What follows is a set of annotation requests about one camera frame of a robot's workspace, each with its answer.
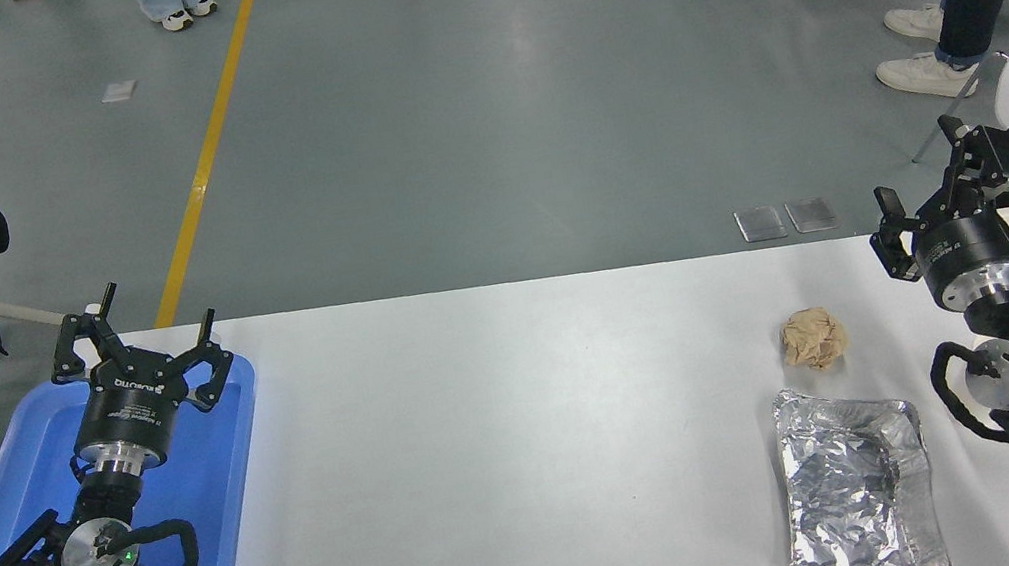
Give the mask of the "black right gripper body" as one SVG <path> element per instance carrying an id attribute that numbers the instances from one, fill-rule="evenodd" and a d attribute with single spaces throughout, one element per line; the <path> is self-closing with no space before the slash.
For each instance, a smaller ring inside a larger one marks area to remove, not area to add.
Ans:
<path id="1" fill-rule="evenodd" d="M 940 222 L 911 245 L 933 297 L 1009 285 L 1009 225 L 996 211 Z"/>

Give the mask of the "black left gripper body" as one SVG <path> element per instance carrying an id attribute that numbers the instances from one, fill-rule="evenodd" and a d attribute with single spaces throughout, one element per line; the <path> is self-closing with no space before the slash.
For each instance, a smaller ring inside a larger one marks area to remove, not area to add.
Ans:
<path id="1" fill-rule="evenodd" d="M 169 367 L 171 360 L 163 352 L 136 349 L 127 362 L 111 358 L 94 366 L 75 456 L 94 463 L 101 447 L 122 442 L 141 447 L 147 460 L 166 457 L 186 394 L 182 376 Z"/>

